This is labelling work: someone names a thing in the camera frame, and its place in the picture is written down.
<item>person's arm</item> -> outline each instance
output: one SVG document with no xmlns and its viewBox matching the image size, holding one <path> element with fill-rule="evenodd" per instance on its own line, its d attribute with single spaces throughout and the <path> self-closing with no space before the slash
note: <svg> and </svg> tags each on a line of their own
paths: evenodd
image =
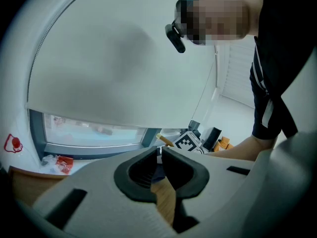
<svg viewBox="0 0 317 238">
<path fill-rule="evenodd" d="M 229 159 L 255 161 L 261 151 L 272 149 L 276 143 L 276 140 L 277 138 L 263 140 L 254 136 L 250 136 L 229 150 L 209 153 L 207 155 Z"/>
</svg>

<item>window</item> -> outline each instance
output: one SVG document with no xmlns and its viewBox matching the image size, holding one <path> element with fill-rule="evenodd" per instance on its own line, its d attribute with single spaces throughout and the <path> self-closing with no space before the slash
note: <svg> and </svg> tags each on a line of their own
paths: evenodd
<svg viewBox="0 0 317 238">
<path fill-rule="evenodd" d="M 47 114 L 44 117 L 47 142 L 59 145 L 109 147 L 140 144 L 146 133 L 146 128 L 82 122 Z"/>
<path fill-rule="evenodd" d="M 164 143 L 156 138 L 158 133 L 172 142 L 180 136 L 180 129 L 98 124 L 35 110 L 29 110 L 29 121 L 40 160 L 47 155 L 67 156 L 75 160 L 107 158 L 145 147 L 163 146 Z"/>
</svg>

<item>bright window light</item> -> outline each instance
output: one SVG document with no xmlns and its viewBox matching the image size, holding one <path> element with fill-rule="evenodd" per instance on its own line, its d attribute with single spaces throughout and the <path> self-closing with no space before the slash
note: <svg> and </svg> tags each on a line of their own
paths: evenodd
<svg viewBox="0 0 317 238">
<path fill-rule="evenodd" d="M 138 144 L 146 132 L 146 128 L 97 124 L 47 114 L 44 127 L 48 143 L 82 147 Z"/>
</svg>

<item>black shirt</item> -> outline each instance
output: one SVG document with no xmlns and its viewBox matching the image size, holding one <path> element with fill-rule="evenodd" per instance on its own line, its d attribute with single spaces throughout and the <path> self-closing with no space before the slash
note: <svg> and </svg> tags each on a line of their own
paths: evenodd
<svg viewBox="0 0 317 238">
<path fill-rule="evenodd" d="M 316 45 L 313 1 L 263 2 L 250 71 L 255 102 L 252 135 L 259 139 L 276 138 L 281 130 L 286 137 L 297 132 L 281 95 L 298 75 Z"/>
</svg>

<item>red packet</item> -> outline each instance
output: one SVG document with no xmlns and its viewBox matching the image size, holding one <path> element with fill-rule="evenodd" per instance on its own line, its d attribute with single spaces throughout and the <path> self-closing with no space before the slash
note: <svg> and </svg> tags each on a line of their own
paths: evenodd
<svg viewBox="0 0 317 238">
<path fill-rule="evenodd" d="M 59 170 L 61 170 L 65 174 L 69 174 L 69 171 L 73 167 L 74 159 L 69 157 L 59 156 L 56 165 L 58 166 Z"/>
</svg>

